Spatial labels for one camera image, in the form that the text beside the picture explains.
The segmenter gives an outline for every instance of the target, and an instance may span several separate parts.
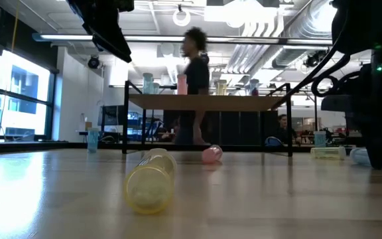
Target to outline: seated person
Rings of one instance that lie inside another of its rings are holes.
[[[282,143],[287,143],[287,139],[288,139],[288,132],[287,132],[288,122],[287,122],[286,116],[287,116],[286,114],[282,114],[278,116],[279,128],[277,130],[277,133],[273,135],[273,137],[276,137],[277,139],[281,140]],[[291,129],[291,135],[293,138],[296,139],[297,143],[300,142],[300,137],[297,136],[297,133],[295,132],[295,130]]]

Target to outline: curly hair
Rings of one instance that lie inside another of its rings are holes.
[[[198,50],[206,50],[207,36],[201,29],[193,27],[185,33],[185,36],[191,38],[196,43]]]

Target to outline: ceiling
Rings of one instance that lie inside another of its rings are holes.
[[[284,8],[281,12],[284,16],[284,23],[286,24],[287,21],[292,19],[307,2],[308,0],[294,0],[293,6]],[[124,35],[183,35],[190,27],[200,27],[209,36],[241,36],[245,30],[243,26],[233,28],[225,22],[205,21],[204,9],[206,0],[196,0],[193,1],[193,4],[182,2],[182,4],[184,9],[190,11],[190,23],[184,27],[178,26],[173,21],[173,13],[177,6],[174,4],[166,6],[146,1],[135,1],[134,11],[121,13],[119,15],[119,26],[122,28]],[[0,0],[0,6],[14,15],[17,0]],[[183,17],[183,13],[178,14],[178,19],[181,20]],[[19,19],[39,33],[85,34],[81,19],[73,14],[67,2],[63,0],[21,0]],[[83,61],[83,63],[86,63],[90,56],[95,54],[99,54],[100,60],[106,65],[113,64],[115,61],[114,56],[107,52],[99,53],[91,42],[63,42],[57,44],[67,46],[69,53]],[[170,74],[171,67],[167,66],[166,61],[162,58],[157,58],[157,48],[159,45],[157,43],[129,44],[132,51],[131,58],[133,59],[132,63],[129,64],[130,80],[135,82],[142,81],[142,73],[144,72],[152,73],[155,78],[162,78],[162,76]],[[226,67],[236,50],[237,46],[232,44],[209,45],[208,55],[212,70]],[[340,57],[340,54],[336,54],[333,60],[327,64],[326,68],[333,65],[334,61],[337,61]],[[280,78],[265,77],[263,74],[256,74],[256,76],[266,84],[276,79],[281,79],[281,82],[300,82],[307,74],[307,70],[301,66],[301,62],[304,59],[305,55],[301,56],[299,60],[295,60],[287,70],[281,71],[278,75]],[[336,72],[335,75],[341,77],[344,74],[358,70],[360,62],[367,62],[369,59],[370,52],[357,54],[353,56],[352,61],[345,68]],[[175,65],[177,72],[180,73],[184,70],[186,61],[180,60]]]

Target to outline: person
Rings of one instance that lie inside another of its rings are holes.
[[[286,114],[282,114],[278,116],[279,128],[278,128],[277,134],[275,135],[275,137],[281,140],[282,143],[287,143],[287,139],[288,139],[288,132],[287,132],[288,122],[287,122],[286,116],[287,116]],[[291,135],[293,138],[296,139],[296,142],[300,141],[299,137],[297,137],[297,133],[295,132],[295,130],[291,129]]]
[[[207,37],[201,29],[193,27],[185,33],[182,50],[190,59],[185,70],[188,94],[208,95],[210,73],[208,65],[200,58],[200,52],[206,51]],[[202,138],[200,125],[204,118],[202,111],[183,111],[180,113],[179,130],[175,137],[175,144],[201,145],[205,144]]]

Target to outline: blue cup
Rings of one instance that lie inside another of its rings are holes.
[[[88,153],[96,153],[98,149],[99,129],[88,128]]]
[[[315,147],[326,147],[326,132],[315,131],[314,132]]]

